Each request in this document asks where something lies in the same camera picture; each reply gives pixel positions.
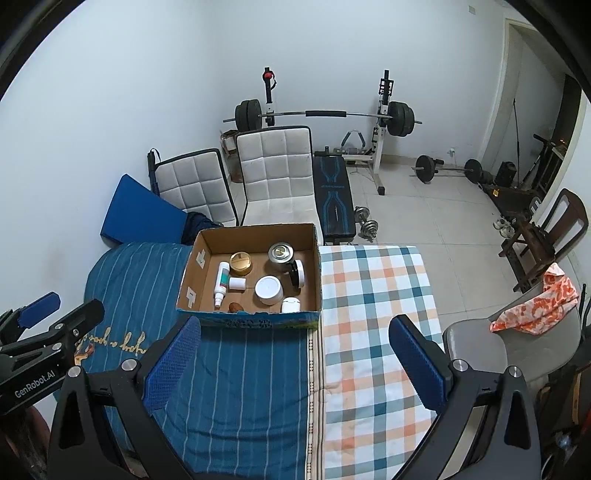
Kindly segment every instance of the black speaker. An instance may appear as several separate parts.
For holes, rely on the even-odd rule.
[[[515,168],[515,164],[512,161],[504,161],[501,164],[501,168],[499,168],[499,171],[496,173],[495,185],[498,185],[499,187],[510,187],[516,173],[517,169]]]

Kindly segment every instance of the shoe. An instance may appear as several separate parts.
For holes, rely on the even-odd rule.
[[[511,225],[505,225],[501,228],[500,234],[504,238],[512,238],[515,235],[515,229]]]
[[[501,230],[501,228],[503,228],[504,226],[507,226],[507,225],[510,225],[510,224],[503,217],[500,217],[498,220],[494,221],[492,224],[492,226],[495,227],[495,229],[497,229],[497,230]]]

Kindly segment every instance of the dumbbell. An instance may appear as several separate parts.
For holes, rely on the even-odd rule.
[[[378,223],[376,220],[369,220],[369,209],[367,207],[355,207],[353,215],[355,223],[361,225],[359,236],[366,240],[374,240],[378,235]]]

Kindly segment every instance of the cardboard box on floor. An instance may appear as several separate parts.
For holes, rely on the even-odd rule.
[[[306,283],[298,292],[287,273],[271,264],[268,251],[277,242],[288,242],[294,257],[304,264]],[[246,291],[228,290],[222,306],[215,309],[213,289],[222,261],[229,262],[236,252],[247,252],[252,258],[252,271],[245,276]],[[281,302],[268,306],[255,295],[256,282],[273,275],[281,281],[283,297],[296,297],[301,304],[297,313],[281,313]],[[228,306],[237,302],[249,314],[229,313]],[[226,327],[304,327],[316,328],[320,320],[322,289],[320,284],[320,253],[316,229],[312,223],[283,223],[215,228],[199,232],[187,260],[177,310],[194,313],[203,325]]]

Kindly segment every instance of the small white bottle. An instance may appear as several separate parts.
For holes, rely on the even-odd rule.
[[[230,264],[220,262],[217,269],[216,286],[213,289],[213,301],[217,309],[222,306],[222,300],[228,291],[228,282],[230,282]]]

